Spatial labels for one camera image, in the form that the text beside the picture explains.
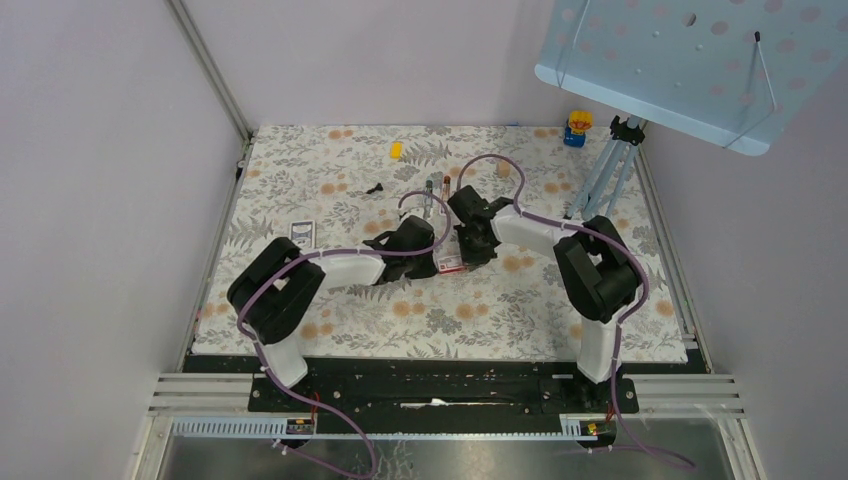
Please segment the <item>red white staple box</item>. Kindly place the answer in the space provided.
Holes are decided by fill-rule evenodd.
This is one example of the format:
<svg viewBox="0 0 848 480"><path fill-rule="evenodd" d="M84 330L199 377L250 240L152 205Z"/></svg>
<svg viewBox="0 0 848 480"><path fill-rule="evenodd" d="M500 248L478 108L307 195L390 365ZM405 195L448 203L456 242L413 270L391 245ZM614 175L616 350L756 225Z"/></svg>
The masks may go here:
<svg viewBox="0 0 848 480"><path fill-rule="evenodd" d="M467 266L459 254L444 255L437 258L438 272L442 275L465 271Z"/></svg>

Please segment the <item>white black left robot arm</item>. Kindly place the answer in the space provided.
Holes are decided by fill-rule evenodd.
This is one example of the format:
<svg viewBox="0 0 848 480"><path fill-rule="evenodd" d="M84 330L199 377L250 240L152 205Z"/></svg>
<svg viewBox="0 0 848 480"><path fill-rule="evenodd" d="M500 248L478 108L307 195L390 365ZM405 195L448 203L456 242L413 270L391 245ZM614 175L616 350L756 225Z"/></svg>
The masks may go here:
<svg viewBox="0 0 848 480"><path fill-rule="evenodd" d="M279 237L232 282L226 299L262 366L292 387L308 373L295 333L319 292L431 278L438 273L435 247L433 227L415 215L355 249L306 253Z"/></svg>

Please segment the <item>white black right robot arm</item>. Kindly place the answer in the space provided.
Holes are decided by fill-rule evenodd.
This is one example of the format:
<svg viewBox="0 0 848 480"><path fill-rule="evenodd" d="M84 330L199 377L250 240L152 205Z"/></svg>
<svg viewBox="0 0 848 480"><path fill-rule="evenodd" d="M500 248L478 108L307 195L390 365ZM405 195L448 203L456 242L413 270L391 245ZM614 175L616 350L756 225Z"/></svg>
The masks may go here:
<svg viewBox="0 0 848 480"><path fill-rule="evenodd" d="M572 307L582 317L583 336L569 401L590 410L620 404L621 325L648 296L643 267L611 221L596 216L582 224L517 211L512 200L484 200L471 186L448 205L459 224L460 256L469 267L488 264L502 244L524 247L556 262Z"/></svg>

